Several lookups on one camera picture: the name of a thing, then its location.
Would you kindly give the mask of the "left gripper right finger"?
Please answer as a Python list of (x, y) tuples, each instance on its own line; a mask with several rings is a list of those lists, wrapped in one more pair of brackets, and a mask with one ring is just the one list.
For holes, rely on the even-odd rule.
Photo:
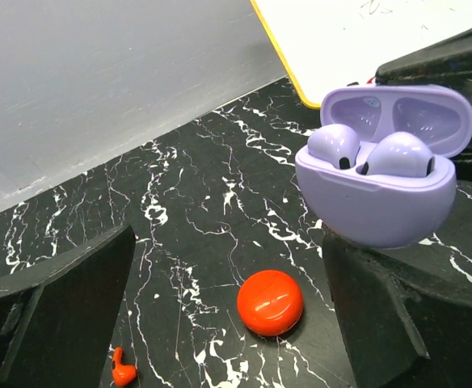
[(442, 227), (397, 250), (328, 233), (322, 256), (359, 387), (472, 387), (472, 183)]

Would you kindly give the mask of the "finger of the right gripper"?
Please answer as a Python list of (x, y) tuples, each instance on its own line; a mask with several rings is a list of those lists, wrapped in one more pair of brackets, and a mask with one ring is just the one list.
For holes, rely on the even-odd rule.
[[(472, 105), (472, 28), (379, 66), (380, 85), (436, 84), (458, 91)], [(460, 180), (472, 182), (472, 138), (453, 157)]]

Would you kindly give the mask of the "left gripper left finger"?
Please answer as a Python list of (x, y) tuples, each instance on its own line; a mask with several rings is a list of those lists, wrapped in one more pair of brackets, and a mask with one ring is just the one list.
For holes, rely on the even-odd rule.
[(0, 387), (97, 387), (135, 251), (129, 225), (0, 277)]

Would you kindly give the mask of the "purple earbud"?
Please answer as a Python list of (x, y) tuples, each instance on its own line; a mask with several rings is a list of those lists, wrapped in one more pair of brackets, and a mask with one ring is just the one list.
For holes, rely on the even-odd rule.
[(434, 154), (423, 141), (411, 133), (396, 132), (377, 143), (360, 173), (424, 178), (432, 172), (434, 164)]
[(307, 147), (311, 156), (330, 163), (336, 169), (347, 170), (356, 165), (360, 138), (345, 124), (328, 124), (312, 133)]

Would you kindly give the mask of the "purple earbud charging case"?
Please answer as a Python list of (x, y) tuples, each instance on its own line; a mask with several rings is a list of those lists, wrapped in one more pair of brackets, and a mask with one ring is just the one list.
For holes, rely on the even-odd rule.
[[(296, 176), (307, 206), (337, 234), (369, 247), (417, 243), (449, 215), (456, 195), (453, 157), (472, 138), (472, 106), (444, 86), (346, 86), (330, 92), (320, 110), (321, 128), (345, 124), (360, 138), (356, 165), (347, 170), (296, 154)], [(360, 173), (378, 142), (411, 133), (433, 152), (424, 178)]]

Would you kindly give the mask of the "red round disc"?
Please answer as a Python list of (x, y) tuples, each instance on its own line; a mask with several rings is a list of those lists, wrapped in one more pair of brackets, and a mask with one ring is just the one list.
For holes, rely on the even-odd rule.
[(292, 329), (304, 310), (298, 283), (279, 270), (248, 277), (238, 291), (237, 309), (243, 324), (261, 336), (278, 336)]

